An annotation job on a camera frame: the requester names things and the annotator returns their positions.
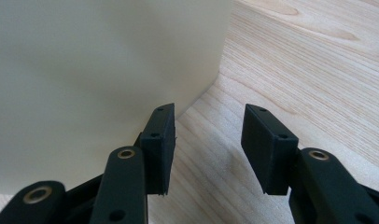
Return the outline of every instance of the wooden table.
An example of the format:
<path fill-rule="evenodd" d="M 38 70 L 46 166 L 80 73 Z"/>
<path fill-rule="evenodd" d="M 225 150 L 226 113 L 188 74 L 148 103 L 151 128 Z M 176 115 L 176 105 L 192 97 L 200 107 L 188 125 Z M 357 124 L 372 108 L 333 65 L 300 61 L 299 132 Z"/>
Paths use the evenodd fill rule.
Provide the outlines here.
<path fill-rule="evenodd" d="M 150 223 L 293 222 L 241 148 L 247 103 L 379 190 L 379 2 L 236 1 L 218 79 L 176 121 L 169 195 L 148 197 Z"/>

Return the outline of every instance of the light wood tabletop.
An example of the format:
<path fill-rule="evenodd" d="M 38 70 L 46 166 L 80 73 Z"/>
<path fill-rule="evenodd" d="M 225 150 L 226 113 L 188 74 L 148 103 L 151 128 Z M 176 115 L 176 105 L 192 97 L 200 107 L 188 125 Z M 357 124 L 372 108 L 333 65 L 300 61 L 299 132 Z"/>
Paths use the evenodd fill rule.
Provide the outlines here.
<path fill-rule="evenodd" d="M 245 104 L 379 190 L 379 0 L 235 1 L 218 79 L 176 121 L 169 194 L 148 196 L 150 223 L 293 222 L 241 148 Z"/>

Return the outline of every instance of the wooden surface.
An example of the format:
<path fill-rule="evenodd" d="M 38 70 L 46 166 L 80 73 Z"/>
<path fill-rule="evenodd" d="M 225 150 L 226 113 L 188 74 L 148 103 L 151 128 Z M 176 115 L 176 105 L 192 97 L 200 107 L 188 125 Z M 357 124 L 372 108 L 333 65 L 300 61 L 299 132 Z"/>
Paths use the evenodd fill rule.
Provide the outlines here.
<path fill-rule="evenodd" d="M 176 121 L 169 195 L 148 197 L 150 223 L 293 222 L 241 149 L 247 103 L 379 190 L 379 1 L 236 1 L 218 79 Z"/>

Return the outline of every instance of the wood grain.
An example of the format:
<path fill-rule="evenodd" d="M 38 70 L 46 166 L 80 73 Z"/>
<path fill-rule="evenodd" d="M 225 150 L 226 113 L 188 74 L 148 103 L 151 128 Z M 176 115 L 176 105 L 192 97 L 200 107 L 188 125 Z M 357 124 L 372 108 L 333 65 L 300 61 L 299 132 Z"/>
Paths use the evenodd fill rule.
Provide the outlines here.
<path fill-rule="evenodd" d="M 148 197 L 150 223 L 293 222 L 241 149 L 247 103 L 379 190 L 379 1 L 236 1 L 218 79 L 176 121 L 169 195 Z"/>

